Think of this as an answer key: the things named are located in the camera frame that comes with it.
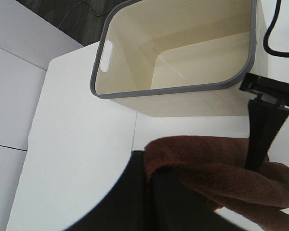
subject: black cable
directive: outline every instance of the black cable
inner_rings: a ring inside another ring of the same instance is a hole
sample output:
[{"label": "black cable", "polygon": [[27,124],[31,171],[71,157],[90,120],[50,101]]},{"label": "black cable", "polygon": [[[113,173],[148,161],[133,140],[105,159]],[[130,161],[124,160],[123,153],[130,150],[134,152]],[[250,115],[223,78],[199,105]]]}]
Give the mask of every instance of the black cable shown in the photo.
[{"label": "black cable", "polygon": [[275,23],[277,21],[277,18],[279,15],[279,10],[280,10],[280,5],[281,5],[281,0],[277,0],[273,20],[272,20],[268,30],[266,31],[264,38],[263,38],[263,47],[264,47],[264,50],[271,55],[289,58],[289,52],[275,51],[269,47],[269,37],[270,37],[270,34],[271,34],[271,32],[275,26]]},{"label": "black cable", "polygon": [[75,6],[73,6],[71,9],[69,9],[69,11],[64,15],[63,19],[61,20],[61,22],[60,22],[60,24],[59,24],[59,26],[58,26],[58,29],[60,29],[60,27],[62,26],[62,23],[64,22],[64,20],[66,19],[66,17],[69,15],[69,13],[71,13],[71,11],[72,11],[73,9],[75,9],[76,7],[78,7],[78,6],[81,5],[81,4],[85,4],[85,5],[89,6],[90,12],[91,12],[94,16],[96,16],[96,17],[100,17],[100,16],[103,16],[103,15],[105,15],[105,14],[108,14],[108,13],[111,12],[112,9],[113,9],[113,8],[111,8],[111,9],[109,9],[109,10],[106,11],[106,12],[97,13],[96,11],[94,11],[93,9],[91,9],[89,3],[85,2],[85,1],[79,2],[79,3],[77,3]]}]

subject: cream plastic bin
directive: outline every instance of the cream plastic bin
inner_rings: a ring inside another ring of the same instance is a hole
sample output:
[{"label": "cream plastic bin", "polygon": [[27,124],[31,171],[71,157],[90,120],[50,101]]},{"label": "cream plastic bin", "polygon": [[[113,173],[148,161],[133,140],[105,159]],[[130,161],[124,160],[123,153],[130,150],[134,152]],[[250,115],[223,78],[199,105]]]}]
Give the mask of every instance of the cream plastic bin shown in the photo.
[{"label": "cream plastic bin", "polygon": [[94,95],[150,116],[247,115],[256,0],[130,0],[108,16]]}]

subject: brown microfiber cloth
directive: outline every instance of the brown microfiber cloth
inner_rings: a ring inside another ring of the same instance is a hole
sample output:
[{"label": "brown microfiber cloth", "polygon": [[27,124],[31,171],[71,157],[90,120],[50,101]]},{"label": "brown microfiber cloth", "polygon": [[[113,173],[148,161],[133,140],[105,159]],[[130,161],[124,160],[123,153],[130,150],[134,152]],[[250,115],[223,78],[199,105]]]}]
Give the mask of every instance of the brown microfiber cloth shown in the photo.
[{"label": "brown microfiber cloth", "polygon": [[289,167],[263,162],[244,169],[248,139],[210,136],[165,137],[144,151],[147,182],[159,168],[172,167],[181,182],[213,210],[225,206],[265,231],[289,231]]}]

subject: white table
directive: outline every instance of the white table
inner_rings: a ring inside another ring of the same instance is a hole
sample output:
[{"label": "white table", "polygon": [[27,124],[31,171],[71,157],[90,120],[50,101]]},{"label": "white table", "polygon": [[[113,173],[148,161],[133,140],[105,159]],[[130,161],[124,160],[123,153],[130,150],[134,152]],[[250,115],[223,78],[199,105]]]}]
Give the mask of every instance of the white table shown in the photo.
[{"label": "white table", "polygon": [[[7,231],[68,227],[111,189],[131,150],[156,138],[248,137],[247,116],[152,118],[94,97],[89,81],[97,46],[56,58],[49,66]],[[270,150],[271,160],[289,165],[288,146],[287,155],[280,155],[288,140],[289,119]],[[227,209],[218,213],[247,230],[262,230]]]}]

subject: black object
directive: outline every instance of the black object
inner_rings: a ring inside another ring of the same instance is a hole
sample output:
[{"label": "black object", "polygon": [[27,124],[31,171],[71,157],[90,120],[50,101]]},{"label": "black object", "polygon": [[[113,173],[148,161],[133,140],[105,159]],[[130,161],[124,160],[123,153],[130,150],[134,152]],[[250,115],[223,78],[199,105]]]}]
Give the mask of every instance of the black object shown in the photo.
[{"label": "black object", "polygon": [[148,195],[142,151],[134,151],[115,186],[66,231],[244,231],[214,213],[170,168],[158,170]]},{"label": "black object", "polygon": [[289,84],[246,73],[240,90],[257,95],[248,104],[250,143],[245,169],[258,171],[281,126],[289,116]]},{"label": "black object", "polygon": [[271,55],[289,58],[289,52],[275,51],[269,47],[269,37],[270,37],[270,34],[271,34],[271,32],[275,26],[277,19],[278,19],[280,5],[281,5],[281,0],[277,0],[273,20],[272,20],[269,28],[267,29],[267,31],[264,35],[264,38],[263,38],[263,48],[267,53],[269,53]]}]

